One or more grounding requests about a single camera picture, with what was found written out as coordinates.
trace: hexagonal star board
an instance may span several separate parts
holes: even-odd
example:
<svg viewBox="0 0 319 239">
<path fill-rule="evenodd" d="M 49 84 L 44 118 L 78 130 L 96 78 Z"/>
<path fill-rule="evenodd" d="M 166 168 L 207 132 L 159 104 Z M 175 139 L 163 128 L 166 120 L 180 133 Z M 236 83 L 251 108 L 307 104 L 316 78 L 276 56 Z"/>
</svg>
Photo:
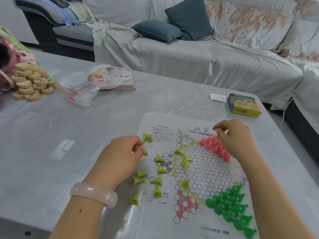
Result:
<svg viewBox="0 0 319 239">
<path fill-rule="evenodd" d="M 174 196 L 176 200 L 174 222 L 176 224 L 180 223 L 181 219 L 187 219 L 191 214 L 196 214 L 198 210 L 204 210 L 205 199 L 235 183 L 231 176 L 229 163 L 223 158 L 199 146 L 197 139 L 180 129 L 177 129 L 177 137 L 176 145 L 194 160 L 188 164 L 186 173 L 181 164 L 183 157 L 174 151 L 162 155 L 166 163 L 157 163 L 157 165 L 166 167 L 168 174 L 174 176 L 176 180 Z M 184 179 L 189 179 L 189 189 L 182 187 L 181 181 Z"/>
</svg>

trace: table surface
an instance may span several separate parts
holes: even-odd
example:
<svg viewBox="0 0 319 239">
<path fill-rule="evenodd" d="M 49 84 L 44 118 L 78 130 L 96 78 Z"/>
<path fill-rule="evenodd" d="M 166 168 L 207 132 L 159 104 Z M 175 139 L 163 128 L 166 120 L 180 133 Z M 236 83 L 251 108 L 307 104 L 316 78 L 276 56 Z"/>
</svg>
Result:
<svg viewBox="0 0 319 239">
<path fill-rule="evenodd" d="M 95 65 L 34 54 L 58 80 Z M 156 111 L 206 121 L 236 118 L 247 124 L 291 202 L 319 237 L 319 189 L 256 96 L 133 73 L 134 91 L 99 92 L 87 108 L 74 106 L 59 90 L 32 103 L 5 97 L 0 111 L 0 217 L 52 230 L 70 198 L 70 188 L 88 173 L 104 146 L 115 137 L 135 135 L 143 114 Z M 209 98 L 210 93 L 228 96 L 230 92 L 255 97 L 262 114 L 257 119 L 237 115 L 226 103 Z M 106 223 L 105 214 L 106 210 L 101 225 Z"/>
</svg>

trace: gray pillow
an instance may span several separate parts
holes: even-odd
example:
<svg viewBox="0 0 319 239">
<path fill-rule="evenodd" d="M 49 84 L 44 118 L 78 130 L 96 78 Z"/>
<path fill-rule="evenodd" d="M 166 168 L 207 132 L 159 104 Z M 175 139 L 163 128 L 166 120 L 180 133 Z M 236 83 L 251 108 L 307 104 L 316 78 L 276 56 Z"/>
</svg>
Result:
<svg viewBox="0 0 319 239">
<path fill-rule="evenodd" d="M 165 9 L 171 23 L 183 31 L 181 40 L 197 40 L 214 33 L 204 0 L 185 0 Z"/>
<path fill-rule="evenodd" d="M 161 42 L 171 42 L 183 35 L 179 28 L 160 20 L 147 20 L 131 27 L 139 34 Z"/>
</svg>

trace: cardboard box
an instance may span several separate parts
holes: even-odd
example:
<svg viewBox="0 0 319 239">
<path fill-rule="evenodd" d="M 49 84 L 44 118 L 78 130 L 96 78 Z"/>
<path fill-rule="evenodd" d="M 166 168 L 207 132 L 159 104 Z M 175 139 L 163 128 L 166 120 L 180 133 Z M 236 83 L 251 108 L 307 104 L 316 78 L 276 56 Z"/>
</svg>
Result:
<svg viewBox="0 0 319 239">
<path fill-rule="evenodd" d="M 113 89 L 101 89 L 100 91 L 112 91 L 112 90 L 134 90 L 136 88 L 135 85 L 135 80 L 134 80 L 134 76 L 133 76 L 133 72 L 131 69 L 128 68 L 118 68 L 118 67 L 113 67 L 113 68 L 107 68 L 108 71 L 111 71 L 113 69 L 118 69 L 118 70 L 125 70 L 127 72 L 129 72 L 132 76 L 132 78 L 130 80 L 127 81 L 122 81 L 122 84 L 120 84 L 118 87 L 113 88 Z"/>
<path fill-rule="evenodd" d="M 261 114 L 259 105 L 253 97 L 231 93 L 227 98 L 227 103 L 232 113 L 255 118 Z"/>
</svg>

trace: sofa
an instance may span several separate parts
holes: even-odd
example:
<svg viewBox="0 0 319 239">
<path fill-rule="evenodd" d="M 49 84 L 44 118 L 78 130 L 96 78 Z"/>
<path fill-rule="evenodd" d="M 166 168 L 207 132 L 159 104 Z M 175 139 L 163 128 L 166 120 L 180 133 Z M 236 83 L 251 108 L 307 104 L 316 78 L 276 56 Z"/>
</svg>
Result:
<svg viewBox="0 0 319 239">
<path fill-rule="evenodd" d="M 305 6 L 299 5 L 303 0 L 205 0 L 214 35 L 171 43 L 143 37 L 130 27 L 149 19 L 169 22 L 164 9 L 183 0 L 83 1 L 98 22 L 66 27 L 39 2 L 16 0 L 16 4 L 45 52 L 253 93 L 272 109 L 283 110 L 296 93 L 296 101 L 307 93 L 301 82 L 304 65 L 294 60 L 302 58 L 312 64 L 316 60 L 287 51 L 289 34 Z M 298 108 L 298 101 L 290 103 L 285 118 L 319 160 L 314 148 L 318 131 L 309 123 L 309 116 L 305 118 L 304 109 Z"/>
</svg>

